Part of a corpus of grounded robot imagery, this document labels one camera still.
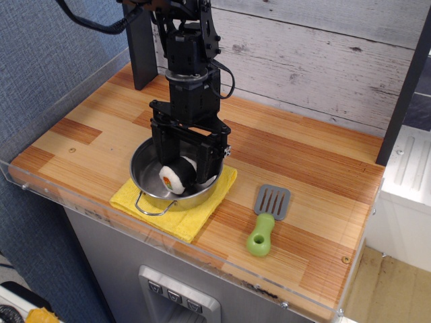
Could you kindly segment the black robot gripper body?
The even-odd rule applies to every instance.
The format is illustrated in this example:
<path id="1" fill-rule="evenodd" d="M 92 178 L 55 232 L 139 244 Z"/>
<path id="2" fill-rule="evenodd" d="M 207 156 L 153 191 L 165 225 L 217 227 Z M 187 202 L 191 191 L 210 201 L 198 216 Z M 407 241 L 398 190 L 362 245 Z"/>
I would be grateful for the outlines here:
<path id="1" fill-rule="evenodd" d="M 226 97 L 220 93 L 219 69 L 204 69 L 196 75 L 166 73 L 169 81 L 170 100 L 153 100 L 151 123 L 172 127 L 178 138 L 198 148 L 200 144 L 219 144 L 224 158 L 230 146 L 230 128 L 222 122 L 218 113 L 220 101 Z"/>

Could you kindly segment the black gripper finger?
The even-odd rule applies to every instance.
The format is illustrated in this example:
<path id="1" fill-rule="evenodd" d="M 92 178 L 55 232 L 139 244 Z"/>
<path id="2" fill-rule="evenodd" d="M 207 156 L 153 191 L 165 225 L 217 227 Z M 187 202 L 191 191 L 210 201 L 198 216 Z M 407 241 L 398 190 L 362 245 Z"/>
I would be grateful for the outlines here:
<path id="1" fill-rule="evenodd" d="M 153 124 L 152 139 L 156 148 L 158 161 L 163 166 L 172 163 L 180 157 L 180 139 L 172 130 L 172 127 Z"/>
<path id="2" fill-rule="evenodd" d="M 200 144 L 196 154 L 197 183 L 203 184 L 213 176 L 217 176 L 220 173 L 223 158 L 224 154 L 221 145 Z"/>

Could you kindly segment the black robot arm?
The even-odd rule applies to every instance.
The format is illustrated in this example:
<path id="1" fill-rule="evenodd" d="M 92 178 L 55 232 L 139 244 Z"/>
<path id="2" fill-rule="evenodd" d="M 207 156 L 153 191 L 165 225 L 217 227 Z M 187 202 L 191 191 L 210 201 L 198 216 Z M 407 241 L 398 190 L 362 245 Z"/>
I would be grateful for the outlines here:
<path id="1" fill-rule="evenodd" d="M 59 7 L 76 24 L 104 34 L 120 34 L 144 12 L 159 31 L 170 100 L 150 102 L 152 139 L 159 162 L 178 163 L 180 144 L 195 148 L 196 174 L 190 184 L 203 184 L 220 172 L 230 153 L 230 128 L 219 118 L 220 72 L 227 67 L 216 61 L 220 37 L 215 31 L 210 1 L 122 1 L 130 7 L 119 21 L 104 26 L 75 15 L 65 1 Z"/>

